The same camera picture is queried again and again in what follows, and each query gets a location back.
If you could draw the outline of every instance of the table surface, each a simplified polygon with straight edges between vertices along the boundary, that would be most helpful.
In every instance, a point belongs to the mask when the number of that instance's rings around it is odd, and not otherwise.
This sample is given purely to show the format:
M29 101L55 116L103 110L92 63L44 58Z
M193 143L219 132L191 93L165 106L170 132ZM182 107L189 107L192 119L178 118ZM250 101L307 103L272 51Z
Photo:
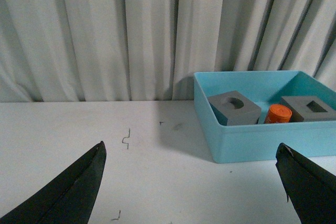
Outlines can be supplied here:
M276 160L212 161L193 101L0 103L0 115L0 216L104 141L89 223L300 223ZM336 174L336 157L312 160Z

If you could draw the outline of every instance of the orange cap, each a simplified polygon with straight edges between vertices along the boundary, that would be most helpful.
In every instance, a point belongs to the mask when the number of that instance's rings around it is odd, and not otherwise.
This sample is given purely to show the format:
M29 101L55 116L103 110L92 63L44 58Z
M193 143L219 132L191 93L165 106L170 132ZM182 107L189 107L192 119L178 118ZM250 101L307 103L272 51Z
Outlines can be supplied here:
M269 107L264 123L288 123L292 111L281 104L273 104Z

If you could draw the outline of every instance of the gray foam block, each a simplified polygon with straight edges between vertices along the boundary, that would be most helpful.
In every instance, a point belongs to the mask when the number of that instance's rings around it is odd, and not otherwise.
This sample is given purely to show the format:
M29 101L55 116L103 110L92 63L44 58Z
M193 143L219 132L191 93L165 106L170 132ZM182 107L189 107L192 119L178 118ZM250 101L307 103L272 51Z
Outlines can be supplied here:
M221 125L257 124L261 108L238 91L208 97L208 101Z
M336 120L336 111L317 96L281 97L280 103L291 109L290 122Z

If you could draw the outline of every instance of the curtain fold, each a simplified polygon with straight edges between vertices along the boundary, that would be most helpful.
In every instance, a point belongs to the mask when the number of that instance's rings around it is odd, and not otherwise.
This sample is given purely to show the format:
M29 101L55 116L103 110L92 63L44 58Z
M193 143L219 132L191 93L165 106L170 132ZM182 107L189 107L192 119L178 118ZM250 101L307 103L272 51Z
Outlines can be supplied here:
M336 0L0 0L0 101L193 98L197 71L336 90Z

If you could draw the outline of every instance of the blue tray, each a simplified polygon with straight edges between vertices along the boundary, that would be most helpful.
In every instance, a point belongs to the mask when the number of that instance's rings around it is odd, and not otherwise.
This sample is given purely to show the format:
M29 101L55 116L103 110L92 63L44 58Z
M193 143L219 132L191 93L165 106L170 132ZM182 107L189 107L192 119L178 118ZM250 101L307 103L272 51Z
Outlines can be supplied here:
M275 159L281 142L307 157L336 155L336 121L263 124L284 95L316 95L336 110L336 93L301 71L198 72L195 109L216 163ZM207 97L237 90L261 107L256 125L223 126Z

